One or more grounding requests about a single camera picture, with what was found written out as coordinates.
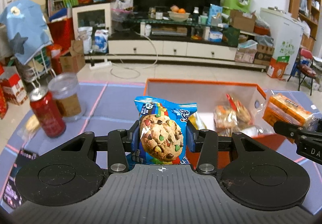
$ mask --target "star pattern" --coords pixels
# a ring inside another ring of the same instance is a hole
[[[28,37],[21,37],[19,32],[17,32],[14,38],[10,40],[9,45],[15,54],[19,53],[23,55],[25,53],[24,43],[26,40],[28,40]]]

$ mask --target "clear plastic cup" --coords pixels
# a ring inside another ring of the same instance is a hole
[[[78,97],[79,83],[75,73],[58,75],[49,82],[48,89],[56,100],[64,121],[73,122],[84,115],[86,104]]]

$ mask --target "power strip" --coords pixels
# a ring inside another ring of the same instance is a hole
[[[91,62],[90,70],[98,70],[98,69],[103,69],[111,66],[112,66],[112,62],[108,61],[107,58],[104,58],[104,62],[99,62],[99,63]]]

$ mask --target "fruit bowl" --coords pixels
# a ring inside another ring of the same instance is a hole
[[[168,11],[169,13],[169,17],[170,19],[174,20],[174,21],[185,21],[189,18],[190,13],[186,12],[186,13],[177,13],[177,12],[172,12],[172,11]]]

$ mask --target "tile floor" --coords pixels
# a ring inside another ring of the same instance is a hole
[[[79,73],[78,79],[82,81],[114,81],[114,82],[145,82],[147,78],[173,78],[173,79],[196,79],[196,80],[215,80],[231,81],[244,83],[257,83],[263,89],[275,90],[297,90],[297,78],[291,78],[289,82],[272,79],[266,73],[259,71],[240,70],[233,68],[205,67],[205,66],[186,66],[186,65],[161,65],[157,64],[147,69],[146,64],[124,64],[125,67],[139,68],[137,73],[132,70],[114,67],[112,72],[122,78],[111,75],[111,68],[90,71],[86,65]],[[310,95],[310,90],[305,86],[301,90]],[[313,91],[310,97],[312,102],[319,110],[322,110],[322,93]],[[9,110],[0,121],[0,152],[6,145],[8,139],[16,129],[20,120],[29,111],[29,102],[22,106],[9,105]]]

